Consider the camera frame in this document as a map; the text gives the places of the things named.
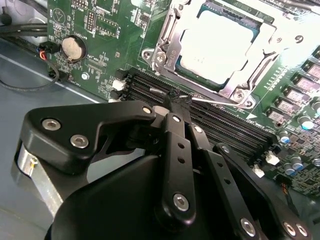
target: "black memory slot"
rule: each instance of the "black memory slot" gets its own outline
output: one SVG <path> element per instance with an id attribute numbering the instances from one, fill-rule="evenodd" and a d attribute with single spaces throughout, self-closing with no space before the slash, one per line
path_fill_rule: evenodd
<path id="1" fill-rule="evenodd" d="M 128 71 L 125 79 L 127 84 L 121 97 L 124 101 L 141 100 L 151 106 L 161 106 L 164 96 L 151 92 L 150 88 L 164 93 L 168 93 L 173 88 L 170 84 L 135 68 Z M 274 134 L 206 102 L 193 101 L 190 115 L 192 122 L 206 132 L 211 144 L 226 143 L 247 160 L 261 158 L 266 151 L 278 143 Z"/>

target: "motherboard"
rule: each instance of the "motherboard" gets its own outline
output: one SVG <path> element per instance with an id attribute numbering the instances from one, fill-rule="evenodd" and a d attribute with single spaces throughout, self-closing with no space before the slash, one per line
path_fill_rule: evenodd
<path id="1" fill-rule="evenodd" d="M 49 57 L 71 83 L 151 105 L 180 89 L 210 142 L 320 197 L 320 15 L 275 0 L 48 0 L 48 9 L 48 39 L 61 45 Z"/>

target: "green circuit board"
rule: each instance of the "green circuit board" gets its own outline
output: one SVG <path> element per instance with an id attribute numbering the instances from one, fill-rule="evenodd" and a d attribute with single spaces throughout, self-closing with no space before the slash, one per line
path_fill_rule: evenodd
<path id="1" fill-rule="evenodd" d="M 236 0 L 226 2 L 255 16 L 269 18 Z M 277 107 L 275 101 L 284 96 L 289 86 L 295 86 L 293 77 L 297 74 L 317 81 L 306 72 L 306 64 L 308 61 L 320 64 L 319 57 L 316 58 L 314 54 L 320 46 L 320 37 L 314 33 L 320 27 L 320 16 L 306 10 L 284 7 L 273 0 L 268 2 L 274 3 L 275 8 L 290 12 L 304 26 L 301 33 L 303 42 L 285 50 L 264 76 L 253 91 L 252 96 L 257 104 L 252 110 L 221 108 L 268 132 L 277 134 L 286 130 L 291 141 L 283 145 L 286 151 L 281 164 L 263 170 L 269 178 L 284 175 L 284 163 L 290 163 L 293 156 L 301 157 L 303 170 L 291 176 L 292 187 L 306 196 L 318 198 L 320 167 L 316 167 L 313 160 L 320 158 L 320 117 L 311 105 L 319 93 L 305 92 L 310 99 L 302 101 L 299 108 L 281 122 L 268 117 L 268 111 L 270 107 Z M 70 73 L 70 82 L 108 100 L 116 70 L 135 67 L 155 75 L 141 57 L 141 52 L 156 45 L 170 3 L 171 0 L 48 0 L 48 39 L 60 44 L 65 37 L 75 35 L 85 42 L 87 48 L 85 59 L 75 64 L 69 63 L 60 53 L 49 57 L 61 71 Z M 84 73 L 88 76 L 86 79 L 82 77 Z M 162 80 L 175 85 L 170 79 Z M 300 127 L 297 118 L 301 115 L 311 118 L 315 124 L 312 130 Z"/>

